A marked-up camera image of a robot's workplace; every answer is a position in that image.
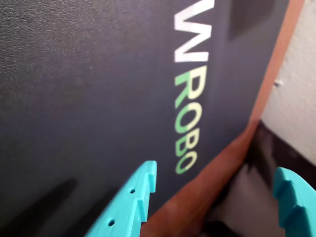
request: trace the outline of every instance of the orange wooden edge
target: orange wooden edge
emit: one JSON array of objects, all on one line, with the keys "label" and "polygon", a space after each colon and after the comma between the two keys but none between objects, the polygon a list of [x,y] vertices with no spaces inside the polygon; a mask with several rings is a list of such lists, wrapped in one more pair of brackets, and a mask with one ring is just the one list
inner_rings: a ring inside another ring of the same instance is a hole
[{"label": "orange wooden edge", "polygon": [[141,237],[197,236],[206,212],[242,165],[274,80],[294,33],[304,0],[290,0],[246,130],[142,226]]}]

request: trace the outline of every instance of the green letter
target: green letter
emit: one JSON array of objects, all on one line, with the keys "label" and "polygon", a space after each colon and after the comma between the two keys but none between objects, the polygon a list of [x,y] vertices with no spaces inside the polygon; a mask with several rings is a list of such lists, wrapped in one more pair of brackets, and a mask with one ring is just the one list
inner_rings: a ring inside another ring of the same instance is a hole
[{"label": "green letter", "polygon": [[[189,132],[188,134],[184,135],[182,138],[180,138],[178,141],[176,141],[176,155],[177,157],[183,156],[185,152],[187,152],[188,149],[193,149],[197,143],[198,143],[198,137],[199,137],[199,128],[196,128]],[[181,144],[184,143],[184,149],[181,150]]]},{"label": "green letter", "polygon": [[[185,166],[184,168],[181,168],[182,163],[188,158],[191,158],[190,163],[187,164],[187,166]],[[179,162],[178,162],[178,164],[176,166],[176,173],[177,174],[182,174],[182,173],[186,172],[188,169],[190,169],[192,167],[192,165],[194,165],[194,163],[196,162],[197,158],[198,158],[198,154],[195,151],[186,153],[179,160]]]},{"label": "green letter", "polygon": [[[196,112],[196,115],[194,119],[187,125],[181,126],[181,119],[182,117],[189,111],[194,110]],[[191,128],[193,128],[199,121],[202,115],[202,106],[198,102],[192,102],[186,105],[185,107],[182,108],[182,110],[178,113],[176,122],[174,125],[174,128],[177,133],[185,133]]]},{"label": "green letter", "polygon": [[[181,94],[175,100],[175,108],[177,109],[184,98],[187,96],[190,100],[198,98],[205,87],[205,79],[206,79],[206,71],[207,66],[202,66],[199,68],[195,68],[191,71],[183,73],[175,78],[175,86],[180,85],[186,82],[186,87],[183,89]],[[196,90],[192,89],[193,79],[199,79],[198,87]]]}]

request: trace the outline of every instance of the white wall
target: white wall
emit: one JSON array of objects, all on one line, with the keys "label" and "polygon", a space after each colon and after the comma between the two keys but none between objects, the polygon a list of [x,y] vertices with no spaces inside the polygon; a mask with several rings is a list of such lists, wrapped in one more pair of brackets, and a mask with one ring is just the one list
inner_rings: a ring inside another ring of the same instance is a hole
[{"label": "white wall", "polygon": [[276,135],[316,165],[316,0],[306,0],[262,116]]}]

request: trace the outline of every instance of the white letter w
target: white letter w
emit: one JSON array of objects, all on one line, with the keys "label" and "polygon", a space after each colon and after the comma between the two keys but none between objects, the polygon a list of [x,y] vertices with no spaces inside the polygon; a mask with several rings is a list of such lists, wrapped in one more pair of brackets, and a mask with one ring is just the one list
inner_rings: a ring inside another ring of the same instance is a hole
[{"label": "white letter w", "polygon": [[186,22],[189,18],[198,15],[214,7],[215,0],[201,0],[187,7],[174,15],[174,29],[197,33],[198,35],[190,39],[181,47],[174,51],[174,61],[178,62],[206,62],[208,52],[192,52],[188,50],[211,37],[212,26],[200,23]]}]

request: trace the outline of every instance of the teal 3d printed bracket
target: teal 3d printed bracket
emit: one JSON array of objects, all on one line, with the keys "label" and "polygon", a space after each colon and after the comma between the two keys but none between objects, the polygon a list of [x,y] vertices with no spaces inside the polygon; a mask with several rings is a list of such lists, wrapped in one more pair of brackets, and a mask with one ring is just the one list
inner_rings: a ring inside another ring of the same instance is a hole
[{"label": "teal 3d printed bracket", "polygon": [[316,237],[316,191],[298,174],[277,168],[273,194],[286,237]]},{"label": "teal 3d printed bracket", "polygon": [[119,190],[85,237],[139,237],[156,191],[157,163],[144,162]]}]

